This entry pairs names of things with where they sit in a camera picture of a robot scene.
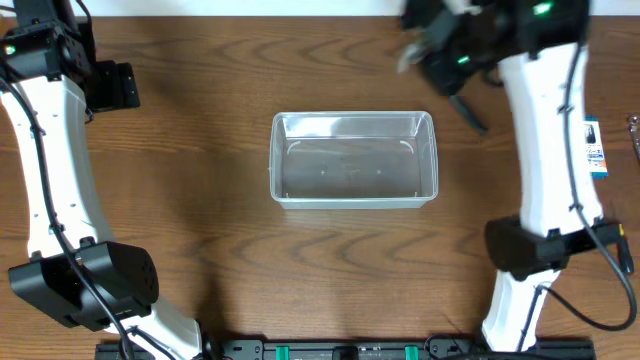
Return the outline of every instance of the gray tray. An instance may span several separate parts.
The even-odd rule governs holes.
[[[422,111],[280,113],[269,170],[285,209],[418,208],[438,195],[433,122]]]

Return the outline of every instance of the wood grain surface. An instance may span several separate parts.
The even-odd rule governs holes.
[[[520,179],[505,93],[463,91],[490,128],[479,137],[412,69],[392,18],[96,19],[99,59],[133,64],[142,107],[88,125],[93,171],[118,240],[153,257],[161,293],[220,338],[417,338],[473,333],[493,292],[484,224],[514,214]],[[600,118],[609,216],[640,260],[640,164],[626,128],[640,112],[640,22],[596,18],[587,113]],[[281,111],[425,110],[440,195],[419,210],[284,211],[269,194]],[[0,119],[0,358],[91,359],[104,332],[66,329],[10,290],[27,260],[28,205],[14,134]],[[640,289],[640,277],[632,278]],[[602,321],[627,313],[601,256],[574,258],[554,285]],[[592,337],[600,359],[640,357],[640,325],[584,325],[548,300],[544,336]]]

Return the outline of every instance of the clear plastic bin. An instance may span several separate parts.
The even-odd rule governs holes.
[[[418,208],[438,195],[433,122],[423,111],[280,113],[269,170],[285,209]]]

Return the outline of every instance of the white backdrop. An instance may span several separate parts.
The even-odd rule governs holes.
[[[640,15],[640,0],[593,0],[595,15]],[[84,0],[95,16],[394,16],[404,0]],[[12,6],[11,0],[0,4]],[[80,9],[74,5],[76,14]]]

